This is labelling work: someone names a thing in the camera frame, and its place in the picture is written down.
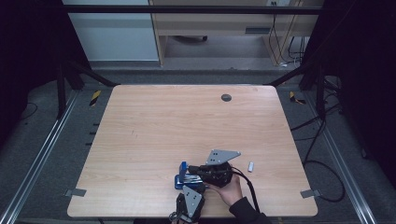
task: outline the black horizontal bar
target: black horizontal bar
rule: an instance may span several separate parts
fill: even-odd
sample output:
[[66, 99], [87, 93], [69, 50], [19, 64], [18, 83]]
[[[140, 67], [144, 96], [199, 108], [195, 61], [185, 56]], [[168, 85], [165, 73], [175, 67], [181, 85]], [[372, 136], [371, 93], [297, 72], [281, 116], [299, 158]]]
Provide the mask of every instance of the black horizontal bar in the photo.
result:
[[319, 15], [336, 9], [322, 7], [235, 7], [235, 6], [43, 6], [40, 10], [62, 10], [69, 13], [191, 13], [191, 14], [278, 14]]

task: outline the round black object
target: round black object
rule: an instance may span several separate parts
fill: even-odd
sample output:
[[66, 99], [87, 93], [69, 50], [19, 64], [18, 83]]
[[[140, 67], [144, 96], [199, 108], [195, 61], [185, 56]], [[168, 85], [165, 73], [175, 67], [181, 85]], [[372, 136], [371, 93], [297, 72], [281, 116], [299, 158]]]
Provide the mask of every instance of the round black object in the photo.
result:
[[230, 94], [222, 94], [221, 95], [221, 100], [223, 100], [224, 102], [229, 102], [231, 101], [232, 97]]

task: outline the metal bar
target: metal bar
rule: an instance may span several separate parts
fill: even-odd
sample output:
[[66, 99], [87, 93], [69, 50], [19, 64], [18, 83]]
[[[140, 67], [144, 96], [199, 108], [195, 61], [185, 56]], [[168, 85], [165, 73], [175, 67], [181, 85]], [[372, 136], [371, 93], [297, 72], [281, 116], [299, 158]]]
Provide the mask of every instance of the metal bar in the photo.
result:
[[38, 10], [61, 10], [68, 13], [192, 13], [192, 14], [277, 14], [319, 15], [339, 9], [322, 7], [238, 7], [238, 6], [39, 6]]
[[49, 157], [53, 146], [55, 145], [64, 125], [76, 104], [76, 100], [78, 98], [78, 92], [73, 91], [75, 94], [72, 94], [68, 99], [68, 107], [66, 108], [64, 115], [57, 119], [52, 126], [49, 135], [38, 152], [35, 161], [32, 163], [27, 175], [23, 179], [20, 187], [12, 198], [10, 204], [8, 205], [6, 211], [0, 216], [0, 223], [2, 224], [13, 224], [18, 217], [26, 199], [28, 198], [35, 182], [40, 175], [42, 168], [44, 167], [47, 158]]
[[[309, 94], [304, 94], [305, 99], [307, 100], [309, 106], [311, 107], [313, 113], [316, 115], [316, 109], [314, 105], [314, 99]], [[364, 199], [364, 196], [359, 188], [358, 184], [353, 177], [353, 174], [350, 173], [349, 168], [347, 167], [346, 162], [344, 161], [340, 150], [338, 149], [337, 145], [335, 144], [332, 134], [330, 133], [329, 129], [325, 127], [323, 131], [323, 136], [325, 138], [326, 144], [328, 145], [329, 153], [332, 157], [332, 161], [334, 162], [335, 167], [338, 170], [338, 173], [344, 182], [346, 187], [347, 195], [350, 198], [353, 206], [355, 207], [356, 213], [361, 220], [362, 224], [375, 224], [375, 217]]]

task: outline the white eraser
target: white eraser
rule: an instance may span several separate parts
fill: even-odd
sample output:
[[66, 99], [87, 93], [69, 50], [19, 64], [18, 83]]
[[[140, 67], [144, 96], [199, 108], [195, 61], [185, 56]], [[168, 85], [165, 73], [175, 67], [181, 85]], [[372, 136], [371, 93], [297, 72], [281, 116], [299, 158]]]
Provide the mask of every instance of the white eraser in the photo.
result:
[[253, 167], [254, 167], [254, 162], [251, 161], [251, 162], [248, 164], [247, 170], [248, 170], [249, 172], [253, 172]]

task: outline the triangular metal plate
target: triangular metal plate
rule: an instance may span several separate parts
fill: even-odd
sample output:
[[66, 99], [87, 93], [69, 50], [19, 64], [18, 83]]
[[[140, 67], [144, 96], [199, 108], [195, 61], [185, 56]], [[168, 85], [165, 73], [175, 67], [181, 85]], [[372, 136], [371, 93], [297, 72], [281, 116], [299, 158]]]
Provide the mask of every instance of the triangular metal plate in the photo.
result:
[[207, 158], [206, 165], [220, 165], [240, 155], [239, 151], [213, 149]]
[[199, 205], [199, 202], [202, 200], [202, 194], [185, 185], [183, 186], [183, 192], [184, 198], [186, 199], [187, 212], [189, 213], [189, 217], [192, 217]]

